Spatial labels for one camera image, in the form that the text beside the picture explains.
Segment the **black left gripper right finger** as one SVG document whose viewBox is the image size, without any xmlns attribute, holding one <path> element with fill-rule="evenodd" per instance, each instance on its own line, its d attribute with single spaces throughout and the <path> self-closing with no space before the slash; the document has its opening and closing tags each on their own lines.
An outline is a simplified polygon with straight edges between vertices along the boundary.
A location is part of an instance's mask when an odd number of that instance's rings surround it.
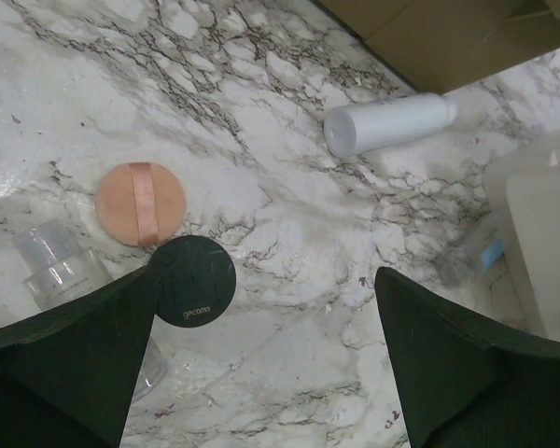
<svg viewBox="0 0 560 448">
<path fill-rule="evenodd" d="M 388 267 L 375 294 L 413 447 L 560 447 L 560 343 Z"/>
</svg>

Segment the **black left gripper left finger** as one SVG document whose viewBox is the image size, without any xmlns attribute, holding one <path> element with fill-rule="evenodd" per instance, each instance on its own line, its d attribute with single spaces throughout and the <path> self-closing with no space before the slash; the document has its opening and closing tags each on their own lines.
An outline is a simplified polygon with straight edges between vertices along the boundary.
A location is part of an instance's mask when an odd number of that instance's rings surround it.
<svg viewBox="0 0 560 448">
<path fill-rule="evenodd" d="M 161 282 L 141 268 L 0 329 L 0 447 L 117 447 Z"/>
</svg>

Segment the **black round powder jar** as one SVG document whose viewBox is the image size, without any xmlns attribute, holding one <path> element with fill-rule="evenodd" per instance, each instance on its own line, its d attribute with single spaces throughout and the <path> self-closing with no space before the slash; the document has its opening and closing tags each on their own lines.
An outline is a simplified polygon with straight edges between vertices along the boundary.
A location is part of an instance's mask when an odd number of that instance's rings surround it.
<svg viewBox="0 0 560 448">
<path fill-rule="evenodd" d="M 185 235 L 160 246 L 148 263 L 160 286 L 156 315 L 179 328 L 219 318 L 234 297 L 237 277 L 229 253 L 215 240 Z"/>
</svg>

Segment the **white drawer organizer box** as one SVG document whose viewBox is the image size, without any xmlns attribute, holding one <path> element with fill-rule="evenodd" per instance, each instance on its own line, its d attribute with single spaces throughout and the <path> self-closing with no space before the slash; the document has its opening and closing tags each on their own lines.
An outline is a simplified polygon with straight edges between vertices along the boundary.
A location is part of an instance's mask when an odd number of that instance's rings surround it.
<svg viewBox="0 0 560 448">
<path fill-rule="evenodd" d="M 504 219 L 505 258 L 527 327 L 560 342 L 560 140 L 490 163 L 483 187 Z"/>
</svg>

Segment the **white cosmetic tube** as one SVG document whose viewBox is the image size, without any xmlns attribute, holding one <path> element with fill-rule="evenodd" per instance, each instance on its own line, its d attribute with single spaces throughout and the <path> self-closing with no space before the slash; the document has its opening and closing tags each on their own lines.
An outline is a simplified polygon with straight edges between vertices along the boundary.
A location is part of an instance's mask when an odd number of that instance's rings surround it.
<svg viewBox="0 0 560 448">
<path fill-rule="evenodd" d="M 416 94 L 333 108 L 323 133 L 329 151 L 348 158 L 429 137 L 457 116 L 455 101 L 435 93 Z"/>
</svg>

